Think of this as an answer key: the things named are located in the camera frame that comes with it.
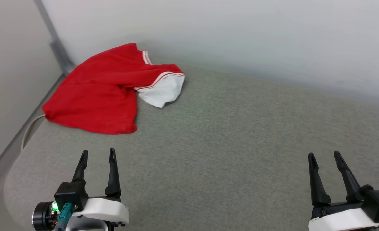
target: white cable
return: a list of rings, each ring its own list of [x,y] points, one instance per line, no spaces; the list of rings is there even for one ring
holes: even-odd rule
[[[24,143],[25,143],[25,140],[27,139],[27,136],[28,136],[28,132],[30,131],[31,127],[34,125],[34,123],[41,117],[44,117],[45,114],[43,115],[39,115],[37,117],[34,118],[34,120],[32,120],[30,122],[30,124],[28,125],[27,129],[25,130],[25,133],[24,133],[24,137],[22,137],[22,142],[21,142],[21,151],[24,150]]]

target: green light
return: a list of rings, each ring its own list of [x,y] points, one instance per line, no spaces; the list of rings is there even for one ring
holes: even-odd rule
[[[60,211],[58,210],[57,202],[53,202],[53,204],[51,205],[51,208],[52,208],[52,210],[55,211],[55,212],[60,212]]]

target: teal connector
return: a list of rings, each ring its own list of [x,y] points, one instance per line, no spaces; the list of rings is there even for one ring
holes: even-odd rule
[[[71,203],[65,203],[62,207],[61,213],[58,216],[58,223],[55,226],[56,231],[65,231],[66,225],[68,224],[69,219],[74,213],[74,206]]]

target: red cloth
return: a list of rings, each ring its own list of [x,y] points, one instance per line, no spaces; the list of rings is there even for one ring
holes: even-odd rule
[[[42,109],[49,121],[94,133],[133,133],[137,127],[134,87],[149,86],[175,64],[151,65],[145,51],[125,44],[76,67]]]

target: cylindrical black motor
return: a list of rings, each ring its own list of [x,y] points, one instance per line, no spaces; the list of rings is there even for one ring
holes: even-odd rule
[[[32,214],[32,226],[37,231],[53,230],[57,221],[57,213],[52,210],[53,202],[41,202]]]

